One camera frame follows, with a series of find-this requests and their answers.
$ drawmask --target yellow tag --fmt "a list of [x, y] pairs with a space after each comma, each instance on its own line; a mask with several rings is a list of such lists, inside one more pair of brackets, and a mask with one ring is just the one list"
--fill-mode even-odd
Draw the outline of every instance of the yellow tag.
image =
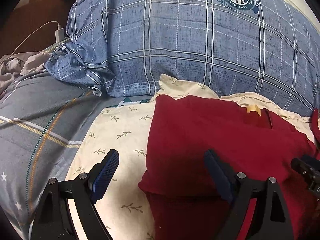
[[259, 116], [261, 116], [261, 109], [257, 105], [248, 105], [247, 113], [250, 113], [251, 111], [255, 111]]

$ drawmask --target blue plaid fabric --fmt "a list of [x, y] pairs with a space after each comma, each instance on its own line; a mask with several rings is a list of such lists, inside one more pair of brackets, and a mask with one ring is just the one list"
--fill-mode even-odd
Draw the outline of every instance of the blue plaid fabric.
[[153, 95], [165, 73], [310, 115], [319, 106], [319, 33], [283, 0], [259, 4], [255, 14], [217, 0], [77, 0], [72, 42], [45, 67], [98, 96]]

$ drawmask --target metal screw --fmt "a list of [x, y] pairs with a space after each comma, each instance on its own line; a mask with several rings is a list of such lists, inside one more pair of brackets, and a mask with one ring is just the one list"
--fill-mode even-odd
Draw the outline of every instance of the metal screw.
[[87, 173], [83, 172], [79, 175], [79, 179], [85, 179], [88, 176]]
[[277, 180], [276, 180], [275, 177], [270, 177], [270, 178], [269, 178], [269, 181], [270, 181], [271, 183], [276, 183], [276, 182], [277, 182]]
[[48, 183], [49, 184], [54, 184], [56, 182], [56, 178], [51, 178], [51, 179], [49, 179], [49, 181], [48, 181]]
[[237, 174], [239, 179], [244, 179], [245, 178], [245, 174], [243, 172], [238, 172]]

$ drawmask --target red garment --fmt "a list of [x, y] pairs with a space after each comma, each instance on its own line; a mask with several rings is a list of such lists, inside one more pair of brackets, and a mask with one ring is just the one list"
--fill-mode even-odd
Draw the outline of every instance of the red garment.
[[250, 179], [275, 177], [298, 237], [316, 204], [302, 176], [290, 168], [293, 158], [315, 156], [307, 136], [266, 109], [260, 117], [235, 102], [161, 95], [149, 133], [148, 170], [139, 183], [155, 219], [156, 240], [212, 240], [228, 216], [229, 206], [204, 167], [208, 149]]

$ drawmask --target white star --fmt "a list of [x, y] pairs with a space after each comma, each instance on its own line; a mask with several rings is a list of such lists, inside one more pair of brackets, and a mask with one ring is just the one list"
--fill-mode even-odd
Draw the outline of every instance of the white star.
[[18, 203], [18, 201], [15, 203], [15, 205], [17, 206], [17, 209], [19, 210], [22, 210], [22, 208], [21, 208], [21, 205]]
[[2, 172], [2, 175], [1, 175], [1, 176], [2, 176], [2, 180], [6, 180], [5, 177], [6, 177], [7, 175], [5, 175], [4, 172]]

